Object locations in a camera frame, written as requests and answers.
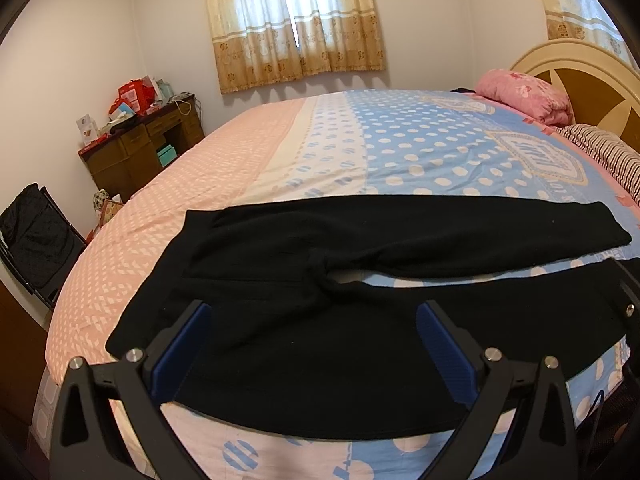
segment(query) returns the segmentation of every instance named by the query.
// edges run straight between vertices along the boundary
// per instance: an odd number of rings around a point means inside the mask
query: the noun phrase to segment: wooden headboard
[[[640,152],[640,74],[607,50],[580,40],[548,41],[513,70],[565,90],[577,123],[612,132]]]

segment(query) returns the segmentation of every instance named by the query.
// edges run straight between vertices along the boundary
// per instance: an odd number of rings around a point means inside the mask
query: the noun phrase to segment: metal screw
[[[137,363],[144,355],[145,353],[140,348],[134,348],[127,352],[127,361],[130,363]]]
[[[502,359],[502,352],[500,352],[497,348],[494,348],[494,347],[487,348],[484,351],[484,357],[489,359],[489,361],[495,363],[495,362],[499,361],[500,359]]]
[[[71,359],[71,361],[69,361],[69,368],[71,368],[72,370],[78,370],[78,368],[80,368],[83,364],[84,359],[82,359],[80,356],[74,357],[73,359]]]
[[[558,358],[553,357],[552,355],[548,355],[545,357],[545,365],[547,368],[551,368],[552,370],[555,370],[556,368],[559,367],[560,361],[558,361]]]

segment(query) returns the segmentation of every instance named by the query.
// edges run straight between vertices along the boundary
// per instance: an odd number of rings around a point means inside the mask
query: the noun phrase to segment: black cloth
[[[319,198],[193,212],[107,342],[146,347],[194,299],[210,338],[178,402],[240,426],[309,438],[396,438],[453,429],[453,403],[415,311],[437,300],[512,359],[556,355],[568,378],[624,334],[612,262],[526,279],[385,288],[330,272],[452,278],[629,243],[601,203],[451,196]]]
[[[31,184],[0,215],[0,231],[21,275],[42,288],[74,250],[71,228],[49,200]]]

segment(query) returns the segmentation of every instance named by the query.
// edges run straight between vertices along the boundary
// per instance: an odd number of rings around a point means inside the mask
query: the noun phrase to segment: curtain
[[[384,70],[373,0],[289,0],[305,75]]]
[[[303,77],[286,0],[206,0],[223,94]]]
[[[373,0],[206,0],[220,91],[384,70]]]
[[[609,50],[638,70],[616,25],[598,0],[543,0],[548,38],[576,38]]]

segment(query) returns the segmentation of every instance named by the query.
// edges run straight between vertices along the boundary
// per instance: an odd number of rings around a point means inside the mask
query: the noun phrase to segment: blue gripper pad
[[[157,405],[175,399],[210,327],[211,307],[206,303],[200,303],[177,333],[171,334],[171,342],[150,375],[149,395]]]
[[[416,328],[454,402],[470,408],[478,398],[476,370],[428,303],[418,307]]]

